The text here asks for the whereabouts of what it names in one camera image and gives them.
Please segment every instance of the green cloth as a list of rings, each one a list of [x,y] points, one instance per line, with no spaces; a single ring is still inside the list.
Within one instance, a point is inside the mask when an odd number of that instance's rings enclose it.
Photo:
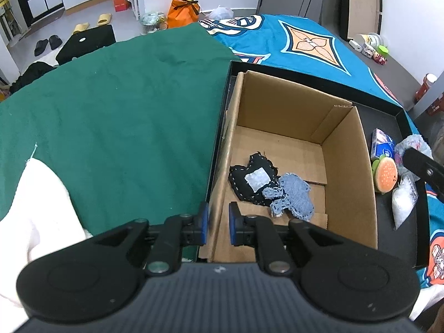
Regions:
[[[232,59],[195,23],[100,49],[22,88],[0,104],[0,219],[36,142],[34,158],[93,235],[197,213]]]

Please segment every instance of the gray ribbed surface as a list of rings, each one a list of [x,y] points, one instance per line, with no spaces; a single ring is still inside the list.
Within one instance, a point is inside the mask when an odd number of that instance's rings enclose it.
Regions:
[[[111,317],[79,326],[30,320],[19,332],[419,331],[407,319],[358,325],[330,318],[309,305],[290,280],[270,277],[256,264],[185,263],[176,274],[148,280],[137,298]]]

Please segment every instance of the metal bolt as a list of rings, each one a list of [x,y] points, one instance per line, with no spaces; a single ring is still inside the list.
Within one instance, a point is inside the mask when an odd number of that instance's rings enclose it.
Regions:
[[[165,273],[169,268],[170,266],[165,261],[153,261],[148,264],[148,270],[156,274]]]
[[[290,270],[290,264],[285,261],[273,261],[268,264],[268,269],[270,269],[273,273],[285,273]]]

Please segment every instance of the wooden baseboard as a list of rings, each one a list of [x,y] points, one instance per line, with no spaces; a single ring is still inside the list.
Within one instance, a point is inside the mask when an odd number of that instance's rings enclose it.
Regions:
[[[67,9],[65,11],[65,15],[74,14],[74,13],[79,12],[83,9],[88,8],[88,7],[100,4],[101,2],[104,2],[104,1],[108,1],[108,0],[89,0],[89,1],[83,2],[80,5],[77,5],[77,6],[71,7],[70,9]]]

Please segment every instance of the slipper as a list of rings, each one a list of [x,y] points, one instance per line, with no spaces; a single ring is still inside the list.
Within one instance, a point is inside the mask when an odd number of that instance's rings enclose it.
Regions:
[[[101,14],[99,16],[97,26],[103,26],[109,24],[111,21],[111,16],[112,16],[111,14]]]
[[[49,45],[51,47],[51,50],[57,49],[62,44],[62,39],[58,37],[57,35],[52,35],[49,38]]]
[[[39,56],[43,54],[47,45],[48,45],[48,39],[37,41],[36,48],[34,49],[34,56]]]
[[[83,24],[77,24],[75,26],[74,31],[72,32],[72,34],[77,34],[78,32],[82,32],[85,31],[89,26],[89,22],[84,22]]]

